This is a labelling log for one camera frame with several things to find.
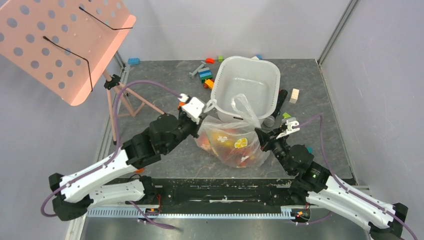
plastic bag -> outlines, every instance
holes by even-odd
[[[236,107],[236,102],[241,103],[242,109]],[[198,131],[199,137],[195,138],[196,144],[230,167],[259,167],[270,155],[261,151],[255,132],[255,127],[261,127],[259,120],[244,94],[234,96],[231,107],[243,121],[225,123],[207,116]]]

round hole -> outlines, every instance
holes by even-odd
[[[48,79],[48,80],[51,80],[53,78],[53,73],[51,73],[51,72],[46,73],[45,78]]]
[[[68,25],[63,24],[63,25],[62,25],[62,31],[63,31],[64,33],[67,33],[67,32],[68,32]]]
[[[30,14],[30,9],[26,5],[21,5],[19,10],[22,14],[28,15]]]
[[[13,17],[9,17],[7,19],[7,25],[11,28],[16,28],[18,26],[18,22]]]
[[[39,62],[38,62],[38,61],[32,61],[32,62],[31,62],[31,67],[32,67],[33,69],[38,69],[38,68],[39,68],[39,66],[40,66],[40,64],[39,64]]]
[[[36,40],[34,35],[32,34],[27,34],[25,38],[28,41],[28,43],[31,43],[31,44]]]
[[[48,55],[50,54],[50,50],[49,50],[48,48],[43,48],[43,49],[41,50],[41,53],[42,53],[44,56],[48,56]]]
[[[20,47],[15,47],[15,48],[13,49],[13,53],[14,53],[16,56],[20,57],[20,56],[24,55],[24,50],[22,50],[22,48],[20,48]]]
[[[57,4],[59,4],[59,7],[64,8],[65,7],[65,0],[57,0]]]
[[[44,29],[46,29],[46,25],[44,24],[44,22],[42,22],[42,21],[39,21],[38,23],[37,23],[37,27],[38,27],[38,29],[40,29],[41,31],[43,31]]]
[[[75,22],[75,21],[77,21],[77,15],[75,15],[75,14],[71,14],[70,15],[70,19],[72,20],[72,22]]]
[[[58,67],[58,68],[62,67],[62,61],[61,60],[56,60],[56,67]]]
[[[54,18],[56,17],[56,13],[55,13],[55,11],[53,11],[53,10],[49,10],[49,11],[47,12],[47,14],[48,14],[48,16],[49,16],[51,19],[54,19]]]
[[[51,38],[51,41],[52,41],[53,43],[55,43],[55,44],[58,44],[58,43],[59,43],[59,38],[58,38],[58,36],[53,36],[53,37]]]

gray tabletop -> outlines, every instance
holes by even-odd
[[[352,178],[332,104],[315,60],[271,59],[269,61],[280,70],[280,88],[289,92],[281,112],[287,112],[292,117],[296,117],[300,123],[318,113],[323,113],[325,152],[330,164],[341,178]],[[196,96],[207,102],[210,99],[211,90],[203,87],[199,75],[189,78],[188,74],[199,65],[200,61],[198,60],[142,61],[140,65],[131,67],[127,83],[135,80],[154,80],[177,92]],[[208,64],[207,67],[210,68],[212,75],[216,76],[220,63],[216,61],[215,64]],[[300,90],[295,104],[289,103],[293,88]],[[132,86],[131,89],[162,111],[173,115],[177,114],[178,100],[160,87],[138,84]],[[129,96],[129,101],[134,108],[141,103],[133,96]],[[121,107],[120,113],[126,111],[124,107]],[[119,128],[122,141],[127,141],[135,134],[142,132],[159,115],[152,108],[145,106],[136,117],[120,117]],[[218,118],[215,110],[210,112],[210,115]],[[281,119],[280,115],[276,123],[280,123]],[[313,121],[308,126],[302,127],[300,131],[290,135],[287,142],[289,145],[304,144],[306,147],[312,147],[314,160],[325,165],[320,148],[319,120]],[[170,154],[162,156],[161,161],[147,166],[143,174],[154,178],[293,178],[286,174],[272,154],[259,167],[233,168],[224,165],[214,155],[197,147],[191,136]]]

pink panel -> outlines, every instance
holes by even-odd
[[[136,21],[121,0],[9,0],[0,8],[0,54],[72,106],[83,103]]]

white plastic bin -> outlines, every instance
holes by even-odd
[[[231,56],[219,67],[210,99],[216,99],[218,117],[224,123],[243,120],[231,107],[231,98],[244,94],[259,122],[271,115],[277,105],[280,70],[269,61]]]

